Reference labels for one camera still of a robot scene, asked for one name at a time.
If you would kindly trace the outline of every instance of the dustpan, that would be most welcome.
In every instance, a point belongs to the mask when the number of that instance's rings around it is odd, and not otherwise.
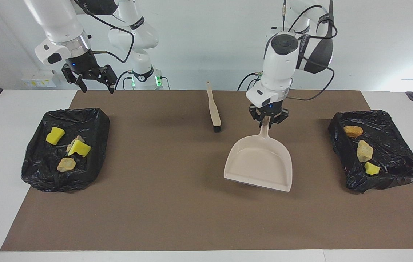
[[[224,178],[252,186],[289,192],[292,161],[287,148],[268,135],[269,116],[257,136],[240,139],[232,147],[224,167]]]

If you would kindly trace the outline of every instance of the brown table surface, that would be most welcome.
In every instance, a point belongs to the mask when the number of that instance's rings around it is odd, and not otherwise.
[[[291,91],[311,96],[315,91]],[[359,91],[286,100],[270,136],[293,160],[291,192],[228,181],[231,147],[258,134],[244,92],[77,92],[111,126],[98,179],[73,193],[30,188],[1,250],[413,249],[413,184],[353,194],[327,127],[340,111],[369,110]]]

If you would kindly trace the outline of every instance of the black tray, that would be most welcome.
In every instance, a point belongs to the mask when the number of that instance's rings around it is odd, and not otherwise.
[[[56,146],[45,140],[53,126],[65,130]],[[109,128],[110,119],[99,108],[47,112],[28,143],[22,180],[43,192],[85,189],[103,166]],[[78,154],[70,156],[77,163],[75,169],[61,173],[56,169],[58,163],[67,156],[65,149],[77,135],[92,148],[84,158]]]
[[[344,126],[360,126],[363,134],[349,138]],[[340,157],[346,173],[346,187],[356,192],[386,189],[413,182],[413,152],[399,133],[391,116],[382,110],[337,113],[328,127],[334,152]],[[369,162],[381,167],[380,173],[370,176],[358,161],[358,141],[364,140],[374,148]]]

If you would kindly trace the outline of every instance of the yellow foam chunk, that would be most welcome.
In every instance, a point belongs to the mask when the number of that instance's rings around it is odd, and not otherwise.
[[[72,147],[69,150],[68,156],[72,155],[73,153],[77,153],[80,156],[86,157],[88,152],[90,152],[91,146],[83,143],[80,140],[76,140]]]
[[[376,175],[380,173],[380,167],[379,166],[375,166],[374,164],[371,164],[370,162],[366,162],[365,163],[365,173],[367,173],[368,175]]]
[[[51,132],[46,136],[46,141],[56,146],[64,134],[65,134],[64,129],[53,127],[51,128]]]

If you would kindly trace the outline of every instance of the white backdrop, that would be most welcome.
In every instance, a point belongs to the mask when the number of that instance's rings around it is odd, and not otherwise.
[[[215,89],[237,88],[245,74],[261,70],[265,35],[281,23],[282,0],[139,0],[139,5],[160,35],[158,47],[148,50],[152,62],[173,89],[203,89],[207,80]],[[388,83],[413,65],[413,1],[334,0],[334,15],[339,35],[334,39],[331,88],[402,91]],[[93,35],[93,50],[124,56],[108,42],[107,26],[85,15],[79,20]],[[44,37],[23,0],[0,0],[0,86],[23,88],[23,71],[46,68],[33,52]],[[97,59],[100,65],[111,64],[117,74],[127,69],[108,55]],[[60,72],[61,66],[54,69]],[[329,76],[298,72],[293,88],[318,89]]]

